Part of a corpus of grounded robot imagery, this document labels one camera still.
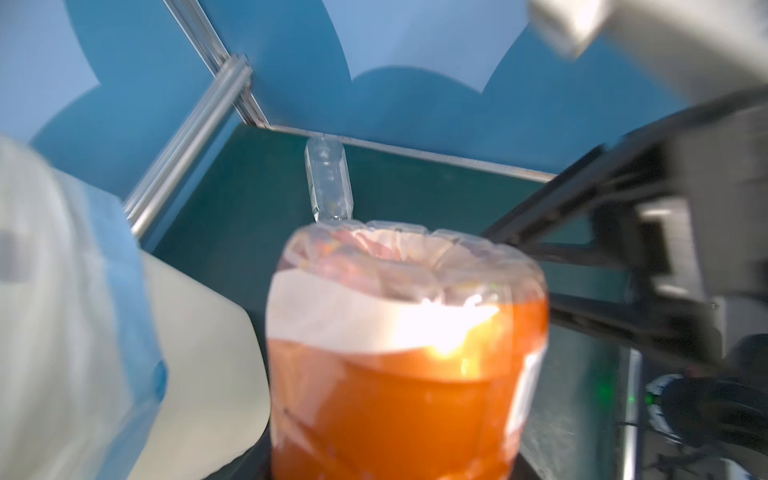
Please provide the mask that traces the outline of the orange brown label bottle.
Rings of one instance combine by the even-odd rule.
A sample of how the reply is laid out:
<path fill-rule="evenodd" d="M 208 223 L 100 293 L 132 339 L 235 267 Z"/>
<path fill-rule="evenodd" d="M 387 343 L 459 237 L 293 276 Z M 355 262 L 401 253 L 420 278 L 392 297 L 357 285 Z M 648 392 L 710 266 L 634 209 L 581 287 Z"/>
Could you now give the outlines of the orange brown label bottle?
<path fill-rule="evenodd" d="M 447 230 L 313 223 L 265 315 L 277 479 L 505 479 L 548 344 L 519 250 Z"/>

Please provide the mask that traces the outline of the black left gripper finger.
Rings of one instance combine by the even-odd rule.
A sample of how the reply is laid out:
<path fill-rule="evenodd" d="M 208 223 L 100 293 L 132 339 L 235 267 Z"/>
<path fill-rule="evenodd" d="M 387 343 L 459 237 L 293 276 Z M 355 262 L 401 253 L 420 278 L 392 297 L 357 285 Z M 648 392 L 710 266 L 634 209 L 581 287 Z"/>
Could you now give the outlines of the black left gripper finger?
<path fill-rule="evenodd" d="M 271 479 L 270 429 L 266 428 L 259 441 L 206 480 L 265 480 Z"/>

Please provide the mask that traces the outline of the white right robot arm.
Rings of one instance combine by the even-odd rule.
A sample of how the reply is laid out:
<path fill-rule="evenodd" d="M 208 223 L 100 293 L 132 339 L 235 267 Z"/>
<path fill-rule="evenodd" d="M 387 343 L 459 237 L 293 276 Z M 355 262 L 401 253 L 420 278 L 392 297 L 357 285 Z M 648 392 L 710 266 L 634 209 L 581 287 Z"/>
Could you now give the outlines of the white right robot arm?
<path fill-rule="evenodd" d="M 690 101 L 597 147 L 490 226 L 538 260 L 619 268 L 622 305 L 550 298 L 555 323 L 665 361 L 756 376 L 767 330 L 713 312 L 767 299 L 767 5 L 763 1 L 532 1 L 561 54 L 600 34 Z"/>

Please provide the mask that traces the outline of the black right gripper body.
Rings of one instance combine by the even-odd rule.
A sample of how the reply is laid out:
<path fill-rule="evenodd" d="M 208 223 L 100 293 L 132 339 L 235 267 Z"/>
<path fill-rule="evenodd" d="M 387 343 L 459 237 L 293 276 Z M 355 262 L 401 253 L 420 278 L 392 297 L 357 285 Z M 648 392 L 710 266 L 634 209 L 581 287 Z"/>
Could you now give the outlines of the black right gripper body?
<path fill-rule="evenodd" d="M 557 325 L 667 362 L 731 369 L 712 302 L 767 298 L 766 88 L 594 148 L 484 235 L 537 260 L 629 273 L 631 304 L 552 295 Z"/>

